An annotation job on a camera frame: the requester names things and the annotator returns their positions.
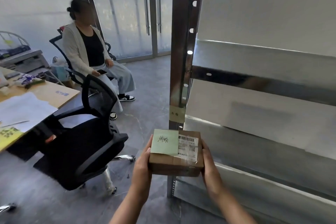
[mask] metal shelving unit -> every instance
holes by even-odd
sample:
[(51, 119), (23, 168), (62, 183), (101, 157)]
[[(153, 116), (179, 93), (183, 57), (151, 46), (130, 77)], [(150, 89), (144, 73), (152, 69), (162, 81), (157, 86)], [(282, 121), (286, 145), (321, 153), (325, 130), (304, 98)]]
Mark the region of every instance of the metal shelving unit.
[[(170, 113), (185, 112), (193, 79), (336, 106), (335, 57), (196, 39), (201, 2), (173, 0)], [(258, 223), (333, 223), (336, 160), (197, 117), (169, 129), (212, 138), (221, 176)], [(221, 215), (200, 179), (168, 177), (167, 196)]]

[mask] woman's hand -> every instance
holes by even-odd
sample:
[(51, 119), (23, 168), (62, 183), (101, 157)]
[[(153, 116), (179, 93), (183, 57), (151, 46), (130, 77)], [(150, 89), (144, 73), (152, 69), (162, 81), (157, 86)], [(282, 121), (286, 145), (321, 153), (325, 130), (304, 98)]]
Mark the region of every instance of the woman's hand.
[(152, 181), (152, 172), (148, 169), (148, 159), (149, 153), (151, 152), (152, 140), (153, 135), (151, 135), (142, 154), (135, 162), (132, 183), (129, 188), (129, 193), (133, 194), (134, 198), (140, 199), (142, 204), (148, 199), (149, 188)]
[(209, 147), (202, 140), (204, 171), (202, 172), (204, 184), (208, 190), (211, 199), (218, 203), (220, 197), (225, 192), (224, 185), (215, 166)]
[(107, 67), (113, 67), (113, 61), (111, 59), (106, 59), (105, 60), (105, 64), (107, 65)]
[(100, 73), (98, 71), (96, 71), (96, 70), (93, 70), (91, 72), (91, 74), (94, 75), (94, 76), (100, 76)]

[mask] black top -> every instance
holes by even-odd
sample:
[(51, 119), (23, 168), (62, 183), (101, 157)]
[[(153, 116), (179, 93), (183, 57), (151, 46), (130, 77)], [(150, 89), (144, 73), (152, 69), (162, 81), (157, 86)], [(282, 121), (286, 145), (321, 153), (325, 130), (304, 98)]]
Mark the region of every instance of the black top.
[(104, 47), (100, 41), (98, 35), (93, 31), (92, 36), (86, 36), (77, 28), (79, 33), (81, 33), (82, 39), (85, 44), (87, 58), (89, 60), (89, 66), (95, 67), (103, 65), (105, 62), (104, 59)]

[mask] cardboard box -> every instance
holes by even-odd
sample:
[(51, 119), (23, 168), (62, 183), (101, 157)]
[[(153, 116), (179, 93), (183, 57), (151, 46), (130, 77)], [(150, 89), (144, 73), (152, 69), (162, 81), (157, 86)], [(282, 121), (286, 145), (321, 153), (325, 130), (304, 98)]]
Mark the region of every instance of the cardboard box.
[(200, 132), (180, 130), (179, 134), (198, 138), (197, 162), (191, 162), (166, 154), (151, 153), (148, 165), (153, 174), (196, 177), (204, 168)]

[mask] gray floor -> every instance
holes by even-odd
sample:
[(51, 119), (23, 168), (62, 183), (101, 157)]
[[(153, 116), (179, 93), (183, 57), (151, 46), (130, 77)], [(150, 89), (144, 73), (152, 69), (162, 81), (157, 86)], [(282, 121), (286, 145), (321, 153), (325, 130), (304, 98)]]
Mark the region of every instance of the gray floor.
[[(129, 139), (121, 154), (139, 155), (154, 128), (168, 128), (170, 56), (128, 63), (137, 90), (136, 100), (122, 103), (124, 112), (115, 121)], [(65, 111), (81, 105), (81, 98), (64, 106)], [(63, 120), (73, 127), (90, 115), (78, 115)], [(109, 164), (111, 179), (118, 187), (114, 196), (106, 196), (103, 178), (96, 177), (84, 190), (66, 191), (57, 182), (33, 168), (41, 157), (36, 154), (23, 162), (7, 152), (0, 154), (0, 205), (15, 202), (14, 213), (0, 214), (0, 224), (62, 223), (107, 224), (126, 196), (134, 164), (128, 161)], [(166, 197), (167, 177), (153, 176), (149, 199), (137, 223), (224, 223), (224, 220), (179, 199)]]

